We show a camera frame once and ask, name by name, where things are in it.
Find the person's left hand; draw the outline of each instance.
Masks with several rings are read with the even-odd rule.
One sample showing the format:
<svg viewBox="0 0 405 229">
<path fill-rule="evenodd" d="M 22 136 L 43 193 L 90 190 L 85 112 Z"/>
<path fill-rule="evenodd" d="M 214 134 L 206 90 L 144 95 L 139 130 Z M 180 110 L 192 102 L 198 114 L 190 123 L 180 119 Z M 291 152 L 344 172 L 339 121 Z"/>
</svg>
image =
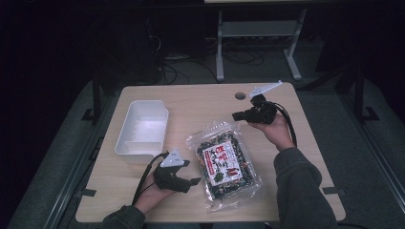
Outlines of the person's left hand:
<svg viewBox="0 0 405 229">
<path fill-rule="evenodd" d="M 176 193 L 169 189 L 160 189 L 158 185 L 155 184 L 153 173 L 145 179 L 141 190 L 144 191 L 140 194 L 140 197 L 134 206 L 140 209 L 145 215 L 157 207 L 164 199 Z"/>
</svg>

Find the snack package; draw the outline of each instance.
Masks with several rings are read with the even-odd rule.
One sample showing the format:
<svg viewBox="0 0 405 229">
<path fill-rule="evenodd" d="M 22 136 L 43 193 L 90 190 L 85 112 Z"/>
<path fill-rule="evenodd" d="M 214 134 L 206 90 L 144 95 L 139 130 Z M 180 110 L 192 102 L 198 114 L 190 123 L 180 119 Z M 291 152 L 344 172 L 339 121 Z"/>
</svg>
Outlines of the snack package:
<svg viewBox="0 0 405 229">
<path fill-rule="evenodd" d="M 214 123 L 186 140 L 200 161 L 208 211 L 251 202 L 262 187 L 236 122 Z"/>
</svg>

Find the package label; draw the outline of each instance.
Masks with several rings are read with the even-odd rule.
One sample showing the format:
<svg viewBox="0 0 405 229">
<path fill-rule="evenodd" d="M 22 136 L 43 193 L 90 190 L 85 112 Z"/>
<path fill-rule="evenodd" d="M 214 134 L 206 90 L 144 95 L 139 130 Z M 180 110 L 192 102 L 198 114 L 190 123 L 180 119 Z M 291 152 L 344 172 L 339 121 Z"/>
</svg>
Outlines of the package label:
<svg viewBox="0 0 405 229">
<path fill-rule="evenodd" d="M 206 148 L 202 154 L 212 186 L 239 179 L 243 176 L 230 141 Z"/>
</svg>

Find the camera strap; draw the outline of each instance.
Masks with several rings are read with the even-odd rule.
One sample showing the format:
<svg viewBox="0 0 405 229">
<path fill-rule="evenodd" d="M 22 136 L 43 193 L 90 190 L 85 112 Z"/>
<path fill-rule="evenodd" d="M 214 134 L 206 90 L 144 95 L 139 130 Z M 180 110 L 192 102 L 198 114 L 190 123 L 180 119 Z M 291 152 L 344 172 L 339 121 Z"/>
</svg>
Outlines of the camera strap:
<svg viewBox="0 0 405 229">
<path fill-rule="evenodd" d="M 148 177 L 149 172 L 151 171 L 152 165 L 153 165 L 153 163 L 155 162 L 155 160 L 157 160 L 157 159 L 158 159 L 159 157 L 161 157 L 161 156 L 162 156 L 162 157 L 166 157 L 166 156 L 168 156 L 168 155 L 169 155 L 169 153 L 162 153 L 162 154 L 159 154 L 159 155 L 155 156 L 155 157 L 152 159 L 152 161 L 148 164 L 148 166 L 147 166 L 146 169 L 145 169 L 145 172 L 143 172 L 142 178 L 141 178 L 140 181 L 139 181 L 138 188 L 137 188 L 137 190 L 136 190 L 136 192 L 135 192 L 135 195 L 134 195 L 134 198 L 133 198 L 133 200 L 132 200 L 132 205 L 134 205 L 134 204 L 138 201 L 138 198 L 140 197 L 140 194 L 142 194 L 143 191 L 145 191 L 147 188 L 149 188 L 149 187 L 147 187 L 147 188 L 145 188 L 144 190 L 142 190 L 143 183 L 145 182 L 146 178 Z"/>
<path fill-rule="evenodd" d="M 271 104 L 274 105 L 274 107 L 281 113 L 281 115 L 286 119 L 288 128 L 289 128 L 289 133 L 291 134 L 292 142 L 294 143 L 295 147 L 297 147 L 297 136 L 295 135 L 294 127 L 292 126 L 291 123 L 291 118 L 289 118 L 289 114 L 287 110 L 280 104 L 278 103 L 273 103 L 270 102 Z"/>
</svg>

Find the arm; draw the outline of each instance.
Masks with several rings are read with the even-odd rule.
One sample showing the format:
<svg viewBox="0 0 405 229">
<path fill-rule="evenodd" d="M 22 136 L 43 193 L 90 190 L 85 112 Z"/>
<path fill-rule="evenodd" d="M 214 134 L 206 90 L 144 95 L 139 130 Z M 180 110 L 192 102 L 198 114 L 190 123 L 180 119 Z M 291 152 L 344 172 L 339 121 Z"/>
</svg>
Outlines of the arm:
<svg viewBox="0 0 405 229">
<path fill-rule="evenodd" d="M 154 183 L 153 175 L 145 179 L 142 194 L 134 206 L 122 206 L 121 209 L 107 216 L 102 221 L 101 228 L 136 228 L 141 229 L 145 215 L 157 207 L 164 199 L 170 197 L 175 191 L 160 189 Z"/>
<path fill-rule="evenodd" d="M 278 114 L 270 125 L 249 125 L 261 130 L 280 151 L 274 159 L 274 167 L 282 228 L 337 228 L 334 213 L 319 190 L 322 176 L 295 148 L 284 118 Z"/>
</svg>

